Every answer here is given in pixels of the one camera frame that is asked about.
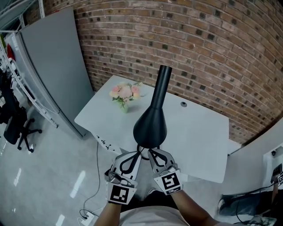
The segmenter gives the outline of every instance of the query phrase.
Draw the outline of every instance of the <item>white cable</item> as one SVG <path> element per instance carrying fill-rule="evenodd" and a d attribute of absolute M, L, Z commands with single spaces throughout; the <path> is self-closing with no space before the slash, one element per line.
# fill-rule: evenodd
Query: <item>white cable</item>
<path fill-rule="evenodd" d="M 79 222 L 79 219 L 81 219 L 81 220 L 83 220 L 82 218 L 77 218 L 77 221 L 78 221 L 78 223 L 79 223 L 79 226 L 81 226 L 81 224 L 80 224 L 80 222 Z"/>
<path fill-rule="evenodd" d="M 97 146 L 96 146 L 96 164 L 97 164 L 97 174 L 98 174 L 99 184 L 98 184 L 98 188 L 97 188 L 96 193 L 94 195 L 92 195 L 91 197 L 87 198 L 84 201 L 83 212 L 84 212 L 84 216 L 85 217 L 86 217 L 86 213 L 85 213 L 85 204 L 86 204 L 86 202 L 89 201 L 90 199 L 92 199 L 93 197 L 95 197 L 96 194 L 98 193 L 99 189 L 100 189 L 100 174 L 99 174 L 99 166 L 98 166 L 98 146 L 99 146 L 99 144 L 98 144 L 98 141 L 97 141 Z"/>

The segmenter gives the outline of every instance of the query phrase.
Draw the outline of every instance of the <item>white shirt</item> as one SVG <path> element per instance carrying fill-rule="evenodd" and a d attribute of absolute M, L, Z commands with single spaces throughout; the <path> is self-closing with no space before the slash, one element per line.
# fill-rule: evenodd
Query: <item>white shirt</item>
<path fill-rule="evenodd" d="M 170 207 L 141 207 L 121 213 L 120 226 L 188 226 L 180 212 Z M 218 223 L 216 226 L 231 226 Z"/>

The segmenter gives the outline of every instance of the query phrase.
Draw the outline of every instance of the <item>black pants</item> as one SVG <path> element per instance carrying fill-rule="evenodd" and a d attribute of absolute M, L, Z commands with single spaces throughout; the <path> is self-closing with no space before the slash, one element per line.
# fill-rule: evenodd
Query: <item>black pants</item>
<path fill-rule="evenodd" d="M 271 208 L 272 192 L 262 192 L 246 196 L 222 196 L 222 199 L 224 199 L 225 204 L 220 208 L 220 215 L 235 216 L 237 209 L 238 215 L 248 214 L 254 216 Z"/>
<path fill-rule="evenodd" d="M 166 196 L 163 192 L 154 191 L 143 201 L 133 197 L 128 205 L 122 205 L 121 213 L 140 207 L 164 206 L 178 209 L 171 195 Z"/>

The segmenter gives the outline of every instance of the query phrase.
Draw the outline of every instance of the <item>flower bouquet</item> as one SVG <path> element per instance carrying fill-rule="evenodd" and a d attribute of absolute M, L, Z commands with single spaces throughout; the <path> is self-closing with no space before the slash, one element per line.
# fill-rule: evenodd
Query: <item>flower bouquet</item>
<path fill-rule="evenodd" d="M 130 83 L 120 83 L 119 85 L 114 86 L 110 92 L 112 101 L 118 103 L 120 109 L 124 113 L 127 113 L 129 109 L 129 102 L 142 97 L 138 88 L 141 85 L 141 82 L 137 82 L 133 85 Z"/>

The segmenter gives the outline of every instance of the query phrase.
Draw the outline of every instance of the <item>clothing rack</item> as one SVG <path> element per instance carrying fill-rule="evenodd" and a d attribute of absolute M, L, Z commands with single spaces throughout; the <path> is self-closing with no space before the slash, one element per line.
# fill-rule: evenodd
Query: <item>clothing rack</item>
<path fill-rule="evenodd" d="M 46 108 L 44 108 L 44 105 L 37 99 L 33 98 L 28 90 L 26 89 L 24 80 L 22 76 L 19 74 L 19 71 L 17 70 L 17 65 L 14 60 L 10 62 L 8 59 L 8 56 L 5 52 L 3 43 L 0 41 L 0 67 L 2 67 L 4 70 L 7 70 L 7 76 L 11 76 L 13 79 L 13 82 L 17 83 L 17 87 L 19 87 L 27 96 L 27 98 L 30 100 L 34 108 L 46 119 L 48 120 L 54 127 L 58 127 L 58 124 L 55 122 L 55 120 L 50 116 L 50 114 L 47 112 Z"/>

